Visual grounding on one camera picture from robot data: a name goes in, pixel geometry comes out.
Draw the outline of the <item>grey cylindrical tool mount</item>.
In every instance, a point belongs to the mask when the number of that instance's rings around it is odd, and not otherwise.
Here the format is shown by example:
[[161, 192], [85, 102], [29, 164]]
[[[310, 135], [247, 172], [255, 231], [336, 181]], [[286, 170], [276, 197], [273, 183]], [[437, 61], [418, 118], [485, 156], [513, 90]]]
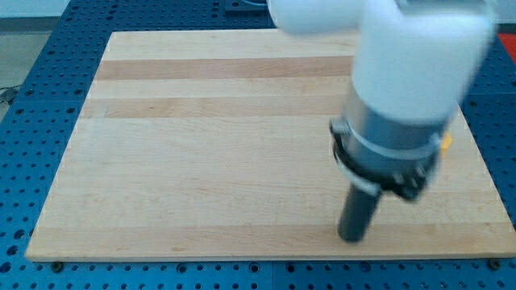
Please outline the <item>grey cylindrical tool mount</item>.
[[414, 201], [435, 176], [446, 119], [410, 122], [387, 117], [348, 88], [342, 113], [330, 121], [337, 164], [353, 184], [370, 184]]

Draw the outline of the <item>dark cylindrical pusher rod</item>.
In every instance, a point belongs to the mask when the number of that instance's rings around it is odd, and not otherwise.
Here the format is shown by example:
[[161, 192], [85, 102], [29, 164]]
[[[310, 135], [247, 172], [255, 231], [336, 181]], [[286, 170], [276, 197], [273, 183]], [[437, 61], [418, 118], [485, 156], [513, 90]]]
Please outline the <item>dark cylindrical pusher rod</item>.
[[345, 242], [360, 242], [372, 220], [381, 197], [381, 188], [361, 188], [353, 184], [341, 213], [338, 234]]

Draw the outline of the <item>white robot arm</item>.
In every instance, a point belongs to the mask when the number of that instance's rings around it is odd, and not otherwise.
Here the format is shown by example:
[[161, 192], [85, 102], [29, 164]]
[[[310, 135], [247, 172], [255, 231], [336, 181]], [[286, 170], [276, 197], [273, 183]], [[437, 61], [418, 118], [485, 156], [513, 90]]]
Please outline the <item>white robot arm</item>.
[[355, 28], [360, 42], [333, 154], [350, 189], [339, 218], [359, 242], [385, 192], [414, 201], [434, 177], [445, 130], [496, 31], [491, 1], [269, 0], [291, 35]]

